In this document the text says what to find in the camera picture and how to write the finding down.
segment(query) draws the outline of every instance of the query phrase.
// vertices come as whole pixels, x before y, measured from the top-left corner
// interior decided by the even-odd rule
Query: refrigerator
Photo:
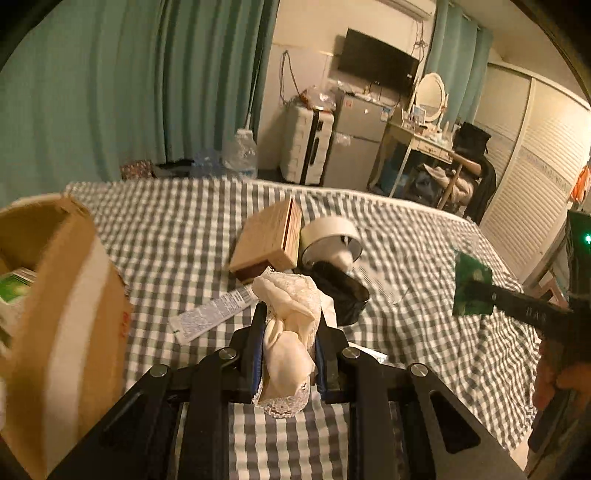
[[[338,92],[322,186],[367,190],[389,113],[390,107]]]

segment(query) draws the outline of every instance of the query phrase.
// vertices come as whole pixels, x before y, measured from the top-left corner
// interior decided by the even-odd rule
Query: bed
[[[305,222],[342,215],[357,226],[361,261],[401,290],[371,299],[347,338],[387,353],[396,366],[419,361],[437,372],[506,449],[531,425],[537,337],[495,310],[452,317],[454,251],[493,269],[495,284],[520,289],[478,227],[445,212],[350,191],[237,179],[74,183],[66,189],[92,212],[99,236],[129,288],[135,313],[124,370],[129,388],[152,365],[184,367],[228,344],[253,309],[180,346],[167,319],[237,286],[227,264],[244,220],[293,195]],[[357,267],[352,271],[358,276]],[[324,405],[313,388],[294,418],[233,406],[230,476],[346,478],[347,405]]]

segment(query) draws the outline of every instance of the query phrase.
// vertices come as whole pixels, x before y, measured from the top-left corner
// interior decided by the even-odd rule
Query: green package
[[[471,280],[492,285],[492,270],[476,258],[462,252],[456,252],[456,291],[453,297],[454,316],[490,315],[494,305],[487,301],[468,298],[465,286]]]
[[[0,278],[0,300],[10,303],[25,296],[31,288],[31,282],[15,274],[8,274]]]

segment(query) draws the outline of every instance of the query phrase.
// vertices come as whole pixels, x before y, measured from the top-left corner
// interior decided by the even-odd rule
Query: vanity table
[[[372,176],[372,181],[370,182],[371,187],[374,187],[377,184],[384,164],[387,159],[392,156],[394,147],[397,143],[406,145],[407,149],[402,164],[398,169],[396,180],[394,180],[394,185],[392,185],[392,188],[390,189],[389,197],[394,195],[396,187],[398,187],[400,183],[404,167],[406,167],[412,150],[417,150],[431,158],[435,158],[436,160],[449,165],[453,163],[457,164],[456,172],[437,205],[437,208],[440,210],[447,202],[462,168],[466,168],[469,172],[478,177],[480,176],[481,169],[478,163],[458,155],[450,148],[444,147],[415,131],[413,117],[415,117],[414,111],[416,108],[420,110],[422,113],[420,116],[424,118],[424,122],[420,125],[433,122],[431,128],[436,129],[439,132],[441,131],[441,120],[443,119],[443,114],[447,108],[447,97],[443,81],[437,73],[428,73],[423,77],[413,92],[408,112],[405,112],[404,115],[398,114],[397,118],[392,117],[386,126],[378,151],[376,165],[374,167],[375,174]]]
[[[382,138],[382,144],[380,145],[380,149],[378,151],[378,169],[377,175],[371,182],[371,186],[375,186],[379,180],[379,176],[381,171],[384,167],[384,163],[394,151],[396,143],[402,143],[407,146],[406,152],[404,154],[404,158],[402,159],[402,164],[400,165],[400,169],[398,170],[398,174],[396,175],[396,180],[394,181],[394,185],[392,185],[392,189],[389,192],[389,197],[394,195],[396,191],[396,187],[400,183],[400,178],[402,177],[402,172],[404,171],[404,167],[406,167],[408,157],[410,156],[410,152],[412,150],[418,150],[419,152],[428,155],[431,158],[435,158],[436,160],[445,162],[448,165],[451,165],[454,161],[459,164],[458,168],[456,169],[456,174],[453,176],[450,184],[448,185],[443,197],[441,200],[443,202],[439,202],[437,208],[443,208],[445,202],[449,198],[449,195],[452,191],[454,184],[456,183],[457,178],[460,175],[460,171],[462,168],[467,169],[469,172],[473,173],[476,176],[480,176],[480,165],[472,160],[468,160],[467,158],[458,155],[453,150],[442,147],[440,144],[430,140],[414,131],[404,128],[402,125],[397,125],[393,123],[389,123],[386,126],[386,130],[384,132],[384,137]]]

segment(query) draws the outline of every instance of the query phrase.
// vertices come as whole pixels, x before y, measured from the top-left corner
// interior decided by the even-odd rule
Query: white suitcase
[[[319,185],[334,117],[330,112],[292,105],[287,112],[281,174],[300,185]]]

